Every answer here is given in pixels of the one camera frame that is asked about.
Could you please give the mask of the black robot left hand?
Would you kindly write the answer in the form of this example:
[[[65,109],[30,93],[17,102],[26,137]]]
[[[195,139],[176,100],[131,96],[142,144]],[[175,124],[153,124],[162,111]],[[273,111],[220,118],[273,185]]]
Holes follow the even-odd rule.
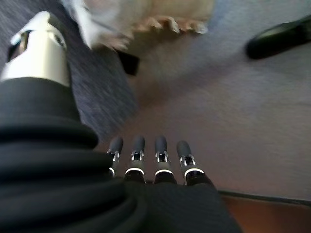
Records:
[[[80,121],[60,21],[36,14],[11,40],[0,77],[0,230],[3,233],[239,233],[186,141],[184,177],[171,170],[166,138],[155,140],[155,178],[143,168],[145,140],[116,176],[123,139],[107,152]]]

